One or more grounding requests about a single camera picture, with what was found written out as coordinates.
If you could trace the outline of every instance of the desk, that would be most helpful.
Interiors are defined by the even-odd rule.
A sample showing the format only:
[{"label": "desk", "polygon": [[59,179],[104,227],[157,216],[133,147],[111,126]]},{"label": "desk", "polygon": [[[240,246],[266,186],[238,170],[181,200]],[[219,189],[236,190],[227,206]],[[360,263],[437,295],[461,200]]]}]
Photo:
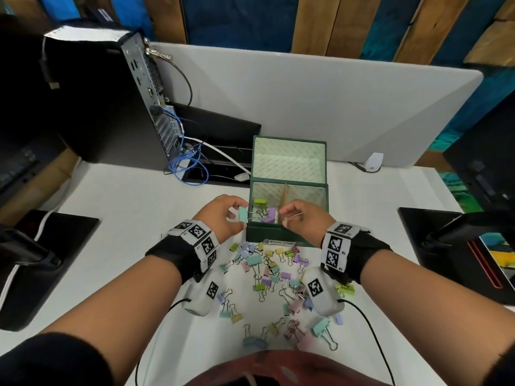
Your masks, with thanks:
[{"label": "desk", "polygon": [[[158,171],[104,164],[83,164],[81,169],[85,171],[83,178],[61,212],[100,218],[102,223],[31,324],[20,332],[0,332],[0,354],[39,332],[130,267],[159,240],[162,232],[182,219],[192,217],[215,196],[225,193],[247,199],[249,194],[245,188],[189,187]],[[371,228],[394,251],[414,262],[417,262],[415,253],[397,208],[460,211],[433,169],[382,168],[378,173],[368,174],[349,164],[328,162],[327,171],[331,214],[336,219]],[[184,289],[177,298],[183,297]],[[356,286],[356,296],[350,299],[370,319],[397,385],[443,385],[443,381],[360,286]],[[252,305],[258,304],[256,296]],[[232,325],[214,313],[198,318],[175,309],[168,314],[145,351],[139,384],[181,385],[214,364],[244,354],[240,347],[245,322]],[[340,348],[330,352],[326,347],[319,353],[390,383],[388,371],[365,321],[350,306],[343,314],[345,325],[331,329]],[[279,346],[285,343],[281,336],[277,341]],[[134,384],[133,375],[127,384]]]}]

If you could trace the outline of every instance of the wrist strap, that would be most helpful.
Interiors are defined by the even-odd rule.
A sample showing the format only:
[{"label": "wrist strap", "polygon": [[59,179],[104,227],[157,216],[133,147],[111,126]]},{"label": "wrist strap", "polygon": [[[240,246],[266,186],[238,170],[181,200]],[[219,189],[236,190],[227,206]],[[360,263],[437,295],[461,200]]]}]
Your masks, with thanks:
[{"label": "wrist strap", "polygon": [[342,284],[350,280],[360,284],[365,264],[381,249],[391,250],[388,244],[362,231],[361,227],[336,222],[327,229],[322,241],[322,271]]},{"label": "wrist strap", "polygon": [[202,221],[184,220],[164,234],[145,256],[171,261],[181,273],[182,282],[193,277],[199,282],[216,260],[218,240]]}]

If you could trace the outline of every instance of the black sleeve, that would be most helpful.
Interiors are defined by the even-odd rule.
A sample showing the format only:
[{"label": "black sleeve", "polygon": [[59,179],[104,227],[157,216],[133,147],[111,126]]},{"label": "black sleeve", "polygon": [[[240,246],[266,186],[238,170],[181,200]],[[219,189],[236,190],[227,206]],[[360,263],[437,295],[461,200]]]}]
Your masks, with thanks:
[{"label": "black sleeve", "polygon": [[25,340],[0,356],[1,385],[113,385],[106,360],[90,344],[62,333]]},{"label": "black sleeve", "polygon": [[515,382],[515,344],[495,363],[483,386],[504,386]]}]

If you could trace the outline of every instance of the left hand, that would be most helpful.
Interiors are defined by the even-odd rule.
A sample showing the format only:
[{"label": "left hand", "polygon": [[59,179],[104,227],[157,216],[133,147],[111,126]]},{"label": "left hand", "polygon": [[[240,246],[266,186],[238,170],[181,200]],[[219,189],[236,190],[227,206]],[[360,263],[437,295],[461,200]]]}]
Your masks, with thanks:
[{"label": "left hand", "polygon": [[220,195],[202,207],[193,219],[205,223],[222,244],[247,226],[243,222],[229,222],[227,218],[236,218],[229,208],[234,207],[238,210],[238,207],[248,207],[248,205],[247,201],[238,196]]}]

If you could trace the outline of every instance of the green box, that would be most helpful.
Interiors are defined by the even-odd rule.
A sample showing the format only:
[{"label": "green box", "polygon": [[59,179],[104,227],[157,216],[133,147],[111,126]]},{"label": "green box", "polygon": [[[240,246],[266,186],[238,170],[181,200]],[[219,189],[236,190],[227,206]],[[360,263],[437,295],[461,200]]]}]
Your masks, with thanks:
[{"label": "green box", "polygon": [[[254,199],[266,199],[268,207],[278,207],[287,185],[286,202],[303,199],[329,211],[327,185],[327,145],[320,141],[254,137],[249,211]],[[312,246],[301,236],[276,223],[257,222],[249,214],[247,241],[265,239]]]}]

